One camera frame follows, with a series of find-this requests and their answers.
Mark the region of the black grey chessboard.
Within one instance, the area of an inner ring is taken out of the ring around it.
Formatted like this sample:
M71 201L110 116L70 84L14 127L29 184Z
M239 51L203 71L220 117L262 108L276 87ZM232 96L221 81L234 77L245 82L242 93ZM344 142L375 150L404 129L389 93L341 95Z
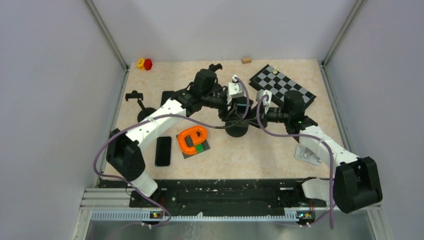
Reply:
M284 95L287 91L297 91L301 94L304 101L304 107L308 108L317 97L300 84L278 70L277 74L273 74L273 66L267 64L259 70L249 80L249 85L255 90L269 90L272 92L272 102L281 106L284 102Z

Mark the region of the teal edged black phone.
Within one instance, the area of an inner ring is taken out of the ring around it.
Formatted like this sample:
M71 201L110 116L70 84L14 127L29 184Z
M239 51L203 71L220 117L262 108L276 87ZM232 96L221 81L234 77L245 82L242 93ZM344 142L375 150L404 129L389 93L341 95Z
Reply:
M234 99L236 105L236 112L240 116L247 116L251 110L252 100L250 98L246 98L245 96L238 97Z

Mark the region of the yellow toy block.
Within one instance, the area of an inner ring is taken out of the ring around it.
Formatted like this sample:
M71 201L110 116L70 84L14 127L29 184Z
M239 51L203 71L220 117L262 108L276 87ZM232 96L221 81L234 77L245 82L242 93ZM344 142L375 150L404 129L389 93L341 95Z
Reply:
M140 58L140 59L137 61L137 68L138 68L139 70L145 70L145 59L144 59L144 58Z

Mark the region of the grey building baseplate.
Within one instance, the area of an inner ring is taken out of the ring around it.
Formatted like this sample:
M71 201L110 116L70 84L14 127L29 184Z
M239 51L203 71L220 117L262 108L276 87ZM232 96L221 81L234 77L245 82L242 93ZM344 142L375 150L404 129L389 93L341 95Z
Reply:
M185 141L185 144L186 144L188 147L194 147L194 146L195 146L195 145L193 144L193 141L192 141L192 139L191 139L191 137L190 137L189 135L185 137L184 141ZM210 145L209 145L209 143L208 143L208 141L207 141L207 140L205 140L205 141L204 141L204 142L202 142L201 144L203 145L203 148L204 148L204 151L203 151L203 152L208 151L208 150L210 150L210 149L211 149L211 147L210 147ZM195 153L195 154L193 154L193 155L188 155L188 154L185 154L185 153L181 150L181 154L182 154L182 156L183 156L183 158L184 158L184 159L188 159L188 158L194 157L195 155L202 154L203 152Z

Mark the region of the black phone lower left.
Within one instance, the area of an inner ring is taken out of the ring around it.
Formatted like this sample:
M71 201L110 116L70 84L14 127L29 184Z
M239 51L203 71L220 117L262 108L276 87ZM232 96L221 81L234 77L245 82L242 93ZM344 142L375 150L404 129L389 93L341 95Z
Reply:
M172 138L161 136L156 140L155 161L156 167L167 167L171 164Z

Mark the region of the green building brick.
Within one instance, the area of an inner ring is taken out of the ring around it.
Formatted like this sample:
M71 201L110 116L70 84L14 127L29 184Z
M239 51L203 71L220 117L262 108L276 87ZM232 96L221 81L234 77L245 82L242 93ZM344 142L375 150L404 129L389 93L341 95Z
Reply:
M204 147L203 147L202 144L197 144L194 147L195 147L195 151L196 151L197 154L199 154L199 153L201 153L201 152L204 151Z

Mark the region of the red toy block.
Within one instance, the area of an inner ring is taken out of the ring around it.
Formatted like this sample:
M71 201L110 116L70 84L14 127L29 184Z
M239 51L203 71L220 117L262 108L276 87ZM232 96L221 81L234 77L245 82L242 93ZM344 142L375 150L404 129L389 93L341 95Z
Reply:
M146 71L150 71L150 70L152 69L152 67L153 67L153 62L152 62L152 60L151 60L150 58L146 58L146 59L144 60L143 67L144 67L144 69L145 69Z

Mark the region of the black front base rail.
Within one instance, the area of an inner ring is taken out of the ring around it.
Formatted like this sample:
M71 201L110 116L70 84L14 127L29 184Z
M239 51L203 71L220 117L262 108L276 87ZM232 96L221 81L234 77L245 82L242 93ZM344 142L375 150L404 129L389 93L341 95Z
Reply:
M265 217L283 216L290 208L327 207L324 200L307 199L301 193L300 179L159 179L151 200L144 199L122 181L101 180L101 189L123 188L129 194L129 207L150 210L150 217Z

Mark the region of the white plastic phone holder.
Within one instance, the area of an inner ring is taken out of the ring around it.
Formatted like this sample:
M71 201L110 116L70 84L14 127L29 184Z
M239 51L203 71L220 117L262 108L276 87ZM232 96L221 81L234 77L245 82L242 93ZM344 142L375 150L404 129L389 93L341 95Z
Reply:
M294 157L297 160L300 160L309 164L313 164L313 165L321 164L321 159L309 148L302 145L298 145L295 148Z

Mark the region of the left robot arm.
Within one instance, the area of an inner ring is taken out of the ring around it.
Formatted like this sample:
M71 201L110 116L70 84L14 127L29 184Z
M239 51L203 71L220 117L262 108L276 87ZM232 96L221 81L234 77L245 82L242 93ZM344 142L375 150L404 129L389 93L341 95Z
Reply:
M214 69L201 69L186 88L177 90L155 112L139 123L123 130L116 129L106 143L106 160L119 173L118 179L127 182L141 194L149 207L160 202L158 184L146 170L143 151L165 131L202 107L227 110L240 97L249 93L242 80L234 75L228 85L220 87Z

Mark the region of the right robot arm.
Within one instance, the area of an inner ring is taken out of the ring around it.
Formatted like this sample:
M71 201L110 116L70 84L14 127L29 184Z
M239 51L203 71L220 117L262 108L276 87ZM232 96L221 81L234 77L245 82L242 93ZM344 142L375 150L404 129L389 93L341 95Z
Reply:
M383 200L378 166L373 158L360 157L328 136L305 114L300 92L286 92L281 107L270 106L272 97L269 90L256 94L254 116L259 127L265 130L268 123L284 124L285 136L298 142L295 158L324 163L330 170L328 179L309 177L299 183L293 192L297 205L307 206L313 199L322 200L347 214Z

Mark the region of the black phone stand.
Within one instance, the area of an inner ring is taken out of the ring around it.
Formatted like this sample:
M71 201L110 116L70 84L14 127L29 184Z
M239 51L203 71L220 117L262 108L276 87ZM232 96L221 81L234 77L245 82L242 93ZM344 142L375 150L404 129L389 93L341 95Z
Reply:
M249 130L249 120L246 115L232 113L225 120L224 129L226 133L233 138L243 137Z
M222 69L223 69L223 66L220 63L210 64L208 67L208 70L212 72L216 72L217 70L222 70Z
M143 100L144 100L144 95L141 92L138 92L137 90L133 90L132 92L126 93L125 96L125 101L127 102L129 99L136 99L137 104L140 107L140 112L137 115L137 122L141 122L143 121L145 118L149 117L151 114L153 114L156 109L153 107L146 107L143 104Z

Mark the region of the small wooden block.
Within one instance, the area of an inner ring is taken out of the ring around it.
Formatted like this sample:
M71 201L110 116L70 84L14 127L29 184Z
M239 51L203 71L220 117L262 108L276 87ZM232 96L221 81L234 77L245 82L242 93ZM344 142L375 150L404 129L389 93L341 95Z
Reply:
M251 57L243 57L241 59L242 64L250 64L252 62L252 58Z

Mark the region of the black phone upper left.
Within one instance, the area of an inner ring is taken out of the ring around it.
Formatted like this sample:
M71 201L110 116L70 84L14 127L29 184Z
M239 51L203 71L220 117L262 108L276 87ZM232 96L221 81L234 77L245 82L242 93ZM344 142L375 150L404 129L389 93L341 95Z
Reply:
M173 100L175 91L163 91L161 95L160 106L162 107L168 100Z

